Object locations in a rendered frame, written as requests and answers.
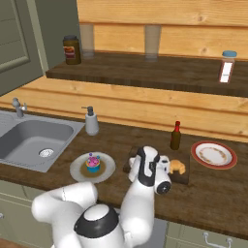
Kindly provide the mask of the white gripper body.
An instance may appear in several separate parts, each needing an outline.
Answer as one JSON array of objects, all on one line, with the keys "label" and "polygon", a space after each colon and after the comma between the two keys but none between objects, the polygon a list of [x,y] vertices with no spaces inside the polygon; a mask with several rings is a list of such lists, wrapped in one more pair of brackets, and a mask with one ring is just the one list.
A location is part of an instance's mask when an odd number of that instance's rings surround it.
[{"label": "white gripper body", "polygon": [[[131,157],[129,159],[129,166],[131,168],[129,172],[129,179],[131,181],[134,181],[134,179],[138,176],[139,167],[140,167],[139,162],[140,160],[136,161],[135,157]],[[168,176],[168,173],[170,172],[170,166],[171,166],[171,162],[169,157],[166,155],[161,155],[160,160],[157,163],[157,167],[156,167],[156,176],[155,176],[156,183],[171,181]]]}]

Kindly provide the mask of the golden croissant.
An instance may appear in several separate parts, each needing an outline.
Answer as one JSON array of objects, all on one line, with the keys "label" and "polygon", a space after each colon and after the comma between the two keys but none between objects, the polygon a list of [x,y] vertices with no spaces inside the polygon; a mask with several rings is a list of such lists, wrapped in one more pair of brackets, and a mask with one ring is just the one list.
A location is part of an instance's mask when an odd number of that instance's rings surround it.
[{"label": "golden croissant", "polygon": [[170,173],[174,173],[175,171],[178,171],[180,174],[183,174],[186,171],[185,165],[179,160],[170,161]]}]

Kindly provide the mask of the dark wooden cutting board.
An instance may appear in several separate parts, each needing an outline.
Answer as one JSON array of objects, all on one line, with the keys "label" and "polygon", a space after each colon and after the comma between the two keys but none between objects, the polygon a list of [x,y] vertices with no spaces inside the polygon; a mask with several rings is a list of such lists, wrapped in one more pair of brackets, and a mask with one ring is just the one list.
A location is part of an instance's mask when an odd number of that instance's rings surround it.
[{"label": "dark wooden cutting board", "polygon": [[[139,148],[137,146],[133,146],[131,148],[128,158],[123,166],[124,172],[126,173],[130,172],[131,167],[129,165],[129,159],[137,155],[138,149]],[[190,155],[187,152],[184,152],[180,149],[171,150],[169,147],[166,149],[160,149],[159,154],[168,156],[170,160],[178,160],[185,165],[186,171],[183,174],[180,174],[176,170],[173,174],[170,174],[170,179],[172,182],[187,185],[189,183],[189,174],[190,174]]]}]

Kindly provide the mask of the dark wooden cabinet shelf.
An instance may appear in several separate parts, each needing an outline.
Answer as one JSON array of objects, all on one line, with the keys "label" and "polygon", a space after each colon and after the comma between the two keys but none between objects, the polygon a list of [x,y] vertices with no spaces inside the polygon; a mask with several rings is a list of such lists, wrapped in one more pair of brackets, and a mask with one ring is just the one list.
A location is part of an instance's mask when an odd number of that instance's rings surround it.
[{"label": "dark wooden cabinet shelf", "polygon": [[219,60],[97,52],[78,65],[61,63],[48,78],[248,98],[248,62],[234,64],[231,82],[218,81]]}]

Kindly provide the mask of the dark jam jar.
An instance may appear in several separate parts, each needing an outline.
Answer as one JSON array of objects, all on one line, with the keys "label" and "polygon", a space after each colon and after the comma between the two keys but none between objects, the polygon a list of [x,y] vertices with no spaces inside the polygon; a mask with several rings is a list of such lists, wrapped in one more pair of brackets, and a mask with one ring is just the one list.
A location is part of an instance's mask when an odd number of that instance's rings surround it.
[{"label": "dark jam jar", "polygon": [[63,39],[64,54],[68,65],[81,63],[79,41],[75,35],[67,35]]}]

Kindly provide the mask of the blue-lidded spice jar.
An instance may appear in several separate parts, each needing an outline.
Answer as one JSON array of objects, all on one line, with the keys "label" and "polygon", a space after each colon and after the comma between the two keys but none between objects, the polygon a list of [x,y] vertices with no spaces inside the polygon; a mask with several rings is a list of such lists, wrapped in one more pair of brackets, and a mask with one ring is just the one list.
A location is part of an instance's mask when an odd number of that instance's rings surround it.
[{"label": "blue-lidded spice jar", "polygon": [[219,71],[219,82],[228,84],[231,81],[233,67],[237,53],[233,50],[224,50]]}]

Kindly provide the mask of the grey-green cabinet door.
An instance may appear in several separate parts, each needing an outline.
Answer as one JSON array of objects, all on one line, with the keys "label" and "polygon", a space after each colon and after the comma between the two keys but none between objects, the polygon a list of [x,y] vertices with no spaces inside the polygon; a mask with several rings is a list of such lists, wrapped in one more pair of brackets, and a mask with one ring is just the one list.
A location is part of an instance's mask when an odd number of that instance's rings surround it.
[{"label": "grey-green cabinet door", "polygon": [[0,96],[42,75],[27,0],[0,0]]}]

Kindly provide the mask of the colourful cupcake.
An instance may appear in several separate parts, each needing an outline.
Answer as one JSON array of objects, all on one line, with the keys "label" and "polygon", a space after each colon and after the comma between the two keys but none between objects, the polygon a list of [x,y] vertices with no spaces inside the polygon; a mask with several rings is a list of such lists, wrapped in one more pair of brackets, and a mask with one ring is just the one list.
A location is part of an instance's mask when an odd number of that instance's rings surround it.
[{"label": "colourful cupcake", "polygon": [[88,159],[85,161],[85,165],[89,172],[97,172],[101,166],[100,156],[94,156],[90,153]]}]

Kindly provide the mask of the dark red-capped sauce bottle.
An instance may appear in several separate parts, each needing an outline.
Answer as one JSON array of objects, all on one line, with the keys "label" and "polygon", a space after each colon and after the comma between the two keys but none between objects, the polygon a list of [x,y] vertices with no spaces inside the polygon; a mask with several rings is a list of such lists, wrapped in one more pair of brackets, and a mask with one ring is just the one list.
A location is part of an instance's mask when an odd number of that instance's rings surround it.
[{"label": "dark red-capped sauce bottle", "polygon": [[180,133],[180,122],[176,121],[174,130],[171,132],[170,137],[170,148],[172,150],[178,150],[180,145],[181,133]]}]

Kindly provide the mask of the grey plate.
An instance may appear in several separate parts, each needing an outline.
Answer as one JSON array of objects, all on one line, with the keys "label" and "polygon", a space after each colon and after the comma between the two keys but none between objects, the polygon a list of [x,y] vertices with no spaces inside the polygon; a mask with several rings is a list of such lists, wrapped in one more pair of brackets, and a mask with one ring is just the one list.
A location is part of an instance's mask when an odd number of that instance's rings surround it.
[{"label": "grey plate", "polygon": [[[90,157],[96,157],[100,161],[100,168],[97,171],[89,171],[85,162]],[[89,152],[77,157],[70,165],[70,174],[78,182],[91,181],[100,183],[107,180],[115,171],[114,160],[106,153]]]}]

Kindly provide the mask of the white soap dispenser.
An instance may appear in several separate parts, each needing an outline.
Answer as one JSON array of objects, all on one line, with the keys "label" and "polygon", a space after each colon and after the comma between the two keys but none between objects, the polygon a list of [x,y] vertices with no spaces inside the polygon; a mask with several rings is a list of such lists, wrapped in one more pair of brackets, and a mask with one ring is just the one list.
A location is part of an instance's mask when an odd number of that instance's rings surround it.
[{"label": "white soap dispenser", "polygon": [[99,133],[99,123],[97,114],[91,106],[86,107],[87,113],[85,114],[85,131],[89,136],[96,136]]}]

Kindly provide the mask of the grey appliance front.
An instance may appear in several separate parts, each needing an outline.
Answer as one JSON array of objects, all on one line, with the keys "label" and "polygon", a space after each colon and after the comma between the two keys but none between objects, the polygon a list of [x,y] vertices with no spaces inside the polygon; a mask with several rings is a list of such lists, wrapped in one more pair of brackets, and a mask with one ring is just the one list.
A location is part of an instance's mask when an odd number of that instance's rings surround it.
[{"label": "grey appliance front", "polygon": [[155,219],[154,228],[150,239],[147,242],[148,248],[164,248],[167,222],[162,219]]}]

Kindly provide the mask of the red-rimmed white plate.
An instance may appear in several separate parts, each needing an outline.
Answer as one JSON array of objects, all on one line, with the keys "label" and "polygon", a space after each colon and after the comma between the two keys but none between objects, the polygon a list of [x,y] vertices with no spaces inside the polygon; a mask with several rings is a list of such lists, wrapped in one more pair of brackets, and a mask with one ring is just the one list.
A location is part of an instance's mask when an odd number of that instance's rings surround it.
[{"label": "red-rimmed white plate", "polygon": [[191,154],[201,165],[219,171],[229,170],[237,163],[237,155],[230,147],[213,140],[194,143]]}]

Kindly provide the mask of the pale green drawer front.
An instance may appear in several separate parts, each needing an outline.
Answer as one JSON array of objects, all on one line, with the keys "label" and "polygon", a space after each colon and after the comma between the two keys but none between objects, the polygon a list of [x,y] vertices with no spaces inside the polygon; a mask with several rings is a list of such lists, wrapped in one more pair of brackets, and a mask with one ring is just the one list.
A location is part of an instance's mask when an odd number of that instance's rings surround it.
[{"label": "pale green drawer front", "polygon": [[167,223],[164,248],[211,248],[206,245],[202,233],[208,232],[218,238],[231,237],[232,248],[248,248],[248,240],[224,235],[217,232],[205,231],[173,222]]}]

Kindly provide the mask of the grey steel sink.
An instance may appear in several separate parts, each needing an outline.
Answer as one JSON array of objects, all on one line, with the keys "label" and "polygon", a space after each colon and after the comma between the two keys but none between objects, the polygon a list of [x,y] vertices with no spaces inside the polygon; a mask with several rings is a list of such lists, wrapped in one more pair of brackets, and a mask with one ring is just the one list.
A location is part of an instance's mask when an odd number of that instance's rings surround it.
[{"label": "grey steel sink", "polygon": [[0,163],[47,172],[84,127],[82,122],[0,110]]}]

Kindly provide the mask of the pale green cupboard front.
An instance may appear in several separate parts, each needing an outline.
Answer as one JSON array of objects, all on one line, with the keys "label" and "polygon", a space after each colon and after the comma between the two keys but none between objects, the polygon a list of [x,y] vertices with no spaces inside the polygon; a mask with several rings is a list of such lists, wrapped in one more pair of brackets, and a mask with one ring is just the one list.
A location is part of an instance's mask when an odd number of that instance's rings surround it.
[{"label": "pale green cupboard front", "polygon": [[53,244],[49,224],[32,215],[32,201],[43,190],[0,180],[0,227],[3,238],[27,248],[50,248]]}]

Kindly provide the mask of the clear drinking glass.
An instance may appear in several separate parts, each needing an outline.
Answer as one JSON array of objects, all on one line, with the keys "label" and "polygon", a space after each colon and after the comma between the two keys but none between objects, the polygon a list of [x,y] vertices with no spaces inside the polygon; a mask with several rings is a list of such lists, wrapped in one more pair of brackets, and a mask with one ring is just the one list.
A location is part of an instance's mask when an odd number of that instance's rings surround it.
[{"label": "clear drinking glass", "polygon": [[93,24],[81,24],[80,39],[82,46],[82,53],[85,58],[94,57],[94,25]]},{"label": "clear drinking glass", "polygon": [[160,25],[144,26],[144,52],[145,59],[148,61],[156,61],[159,54],[161,38]]}]

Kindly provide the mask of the grey tap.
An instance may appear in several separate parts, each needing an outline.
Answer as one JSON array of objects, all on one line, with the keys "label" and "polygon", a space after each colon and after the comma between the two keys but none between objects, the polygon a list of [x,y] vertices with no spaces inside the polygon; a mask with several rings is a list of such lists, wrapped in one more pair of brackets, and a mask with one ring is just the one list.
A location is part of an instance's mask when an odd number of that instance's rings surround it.
[{"label": "grey tap", "polygon": [[19,118],[22,118],[24,116],[24,112],[27,110],[26,104],[21,104],[18,100],[18,98],[13,98],[12,105],[15,108],[16,115]]}]

